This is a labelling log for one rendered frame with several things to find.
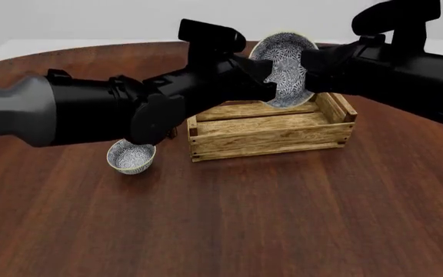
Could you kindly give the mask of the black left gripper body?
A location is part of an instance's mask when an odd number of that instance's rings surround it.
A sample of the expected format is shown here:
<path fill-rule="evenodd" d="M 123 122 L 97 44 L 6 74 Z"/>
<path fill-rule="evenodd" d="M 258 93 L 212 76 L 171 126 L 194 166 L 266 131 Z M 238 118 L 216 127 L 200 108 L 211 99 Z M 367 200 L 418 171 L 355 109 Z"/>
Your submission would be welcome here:
<path fill-rule="evenodd" d="M 212 60 L 214 79 L 208 85 L 209 102 L 244 101 L 243 78 L 238 64 L 227 57 Z"/>

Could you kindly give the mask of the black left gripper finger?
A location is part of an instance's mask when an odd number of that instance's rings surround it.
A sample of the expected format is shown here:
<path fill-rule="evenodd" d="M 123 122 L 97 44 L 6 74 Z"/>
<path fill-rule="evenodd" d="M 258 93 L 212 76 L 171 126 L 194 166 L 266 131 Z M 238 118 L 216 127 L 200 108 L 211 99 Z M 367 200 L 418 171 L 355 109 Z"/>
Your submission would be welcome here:
<path fill-rule="evenodd" d="M 259 82 L 254 79 L 238 80 L 236 84 L 237 101 L 269 102 L 276 96 L 274 82 Z"/>
<path fill-rule="evenodd" d="M 257 82 L 264 82 L 271 75 L 273 61 L 268 59 L 253 60 L 247 57 L 234 56 L 234 62 Z"/>

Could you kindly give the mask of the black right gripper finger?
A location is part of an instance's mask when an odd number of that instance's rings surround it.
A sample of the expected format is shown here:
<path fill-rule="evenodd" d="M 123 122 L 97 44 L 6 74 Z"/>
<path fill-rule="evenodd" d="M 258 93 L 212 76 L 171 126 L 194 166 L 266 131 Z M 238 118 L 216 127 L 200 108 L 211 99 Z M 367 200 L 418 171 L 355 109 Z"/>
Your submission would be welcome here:
<path fill-rule="evenodd" d="M 301 52 L 301 66 L 307 70 L 326 70 L 341 64 L 350 55 L 347 45 L 323 49 L 307 49 Z"/>
<path fill-rule="evenodd" d="M 307 68 L 305 89 L 315 94 L 323 92 L 345 92 L 345 71 L 317 71 Z"/>

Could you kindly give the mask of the wooden slat tray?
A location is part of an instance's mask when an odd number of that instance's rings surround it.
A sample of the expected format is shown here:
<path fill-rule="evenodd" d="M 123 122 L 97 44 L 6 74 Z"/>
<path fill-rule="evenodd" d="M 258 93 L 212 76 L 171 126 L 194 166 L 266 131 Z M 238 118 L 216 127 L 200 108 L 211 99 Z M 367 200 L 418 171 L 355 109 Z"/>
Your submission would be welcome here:
<path fill-rule="evenodd" d="M 187 120 L 192 161 L 334 149 L 349 140 L 358 113 L 340 94 L 294 108 L 227 102 Z"/>

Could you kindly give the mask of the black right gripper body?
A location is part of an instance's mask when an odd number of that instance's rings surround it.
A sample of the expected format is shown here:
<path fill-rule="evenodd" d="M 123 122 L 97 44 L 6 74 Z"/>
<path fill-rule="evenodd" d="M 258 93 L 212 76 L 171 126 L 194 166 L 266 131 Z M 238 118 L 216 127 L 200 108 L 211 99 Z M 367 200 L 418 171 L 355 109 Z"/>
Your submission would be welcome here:
<path fill-rule="evenodd" d="M 382 47 L 385 41 L 366 38 L 340 45 L 343 61 L 345 93 L 360 96 L 385 95 L 385 62 Z"/>

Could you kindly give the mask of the large blue patterned bowl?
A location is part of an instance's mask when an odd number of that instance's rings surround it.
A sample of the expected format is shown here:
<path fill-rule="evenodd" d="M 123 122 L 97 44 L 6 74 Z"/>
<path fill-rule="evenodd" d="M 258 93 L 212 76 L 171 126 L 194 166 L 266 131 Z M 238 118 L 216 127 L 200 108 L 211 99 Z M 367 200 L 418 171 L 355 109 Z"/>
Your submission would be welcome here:
<path fill-rule="evenodd" d="M 279 32 L 257 43 L 249 58 L 270 60 L 272 72 L 265 82 L 274 82 L 275 98 L 266 102 L 272 108 L 294 108 L 310 101 L 314 96 L 305 88 L 306 68 L 301 66 L 301 52 L 318 47 L 306 37 L 294 32 Z"/>

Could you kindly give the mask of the small blue patterned bowl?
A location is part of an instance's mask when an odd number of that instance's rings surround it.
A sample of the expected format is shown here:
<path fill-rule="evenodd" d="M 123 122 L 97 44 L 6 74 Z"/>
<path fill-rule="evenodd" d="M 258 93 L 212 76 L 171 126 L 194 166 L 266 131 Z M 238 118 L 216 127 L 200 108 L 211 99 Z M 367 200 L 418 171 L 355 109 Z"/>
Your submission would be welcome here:
<path fill-rule="evenodd" d="M 156 150 L 154 145 L 134 145 L 122 139 L 108 150 L 107 162 L 124 175 L 137 175 L 152 165 Z"/>

